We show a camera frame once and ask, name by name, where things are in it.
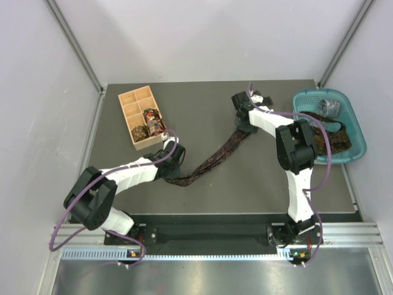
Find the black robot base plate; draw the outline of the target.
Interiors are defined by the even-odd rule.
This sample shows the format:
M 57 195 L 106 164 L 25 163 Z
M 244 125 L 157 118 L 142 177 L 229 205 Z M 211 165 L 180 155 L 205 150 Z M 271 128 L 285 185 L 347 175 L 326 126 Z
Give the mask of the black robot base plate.
M 105 245 L 143 243 L 149 255 L 246 255 L 273 254 L 270 232 L 281 233 L 288 216 L 282 214 L 137 214 L 125 238 L 106 234 Z M 317 245 L 321 230 L 297 237 L 288 247 Z

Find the dark purple patterned tie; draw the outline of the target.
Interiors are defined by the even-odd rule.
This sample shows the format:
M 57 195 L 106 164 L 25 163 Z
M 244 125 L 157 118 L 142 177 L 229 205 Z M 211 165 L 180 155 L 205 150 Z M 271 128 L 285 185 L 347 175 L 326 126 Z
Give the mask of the dark purple patterned tie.
M 217 152 L 213 153 L 212 156 L 205 160 L 194 171 L 177 178 L 165 178 L 165 181 L 179 187 L 187 187 L 191 185 L 197 179 L 224 163 L 250 135 L 251 133 L 249 132 L 236 129 L 229 139 L 217 150 Z

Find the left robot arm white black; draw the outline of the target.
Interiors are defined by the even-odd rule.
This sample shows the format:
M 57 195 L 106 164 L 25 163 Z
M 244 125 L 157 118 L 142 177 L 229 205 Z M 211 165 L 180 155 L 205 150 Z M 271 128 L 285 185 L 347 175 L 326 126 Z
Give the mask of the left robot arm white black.
M 176 175 L 184 154 L 185 147 L 171 138 L 158 152 L 124 166 L 102 170 L 90 166 L 79 176 L 63 206 L 67 209 L 85 187 L 95 183 L 76 202 L 70 214 L 88 230 L 109 230 L 116 232 L 125 243 L 134 243 L 139 238 L 139 229 L 130 215 L 112 206 L 115 196 L 141 183 Z

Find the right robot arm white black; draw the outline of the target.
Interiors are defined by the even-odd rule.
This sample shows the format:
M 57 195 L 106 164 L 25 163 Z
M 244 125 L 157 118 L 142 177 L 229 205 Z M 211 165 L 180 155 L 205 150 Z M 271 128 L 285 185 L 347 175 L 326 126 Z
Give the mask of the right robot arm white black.
M 284 248 L 293 242 L 301 243 L 315 228 L 309 189 L 317 146 L 307 120 L 293 120 L 276 114 L 263 104 L 266 100 L 251 92 L 232 96 L 236 128 L 249 133 L 263 130 L 276 141 L 277 159 L 287 176 L 289 207 L 284 230 L 281 233 L 270 232 L 269 239 L 272 244 Z

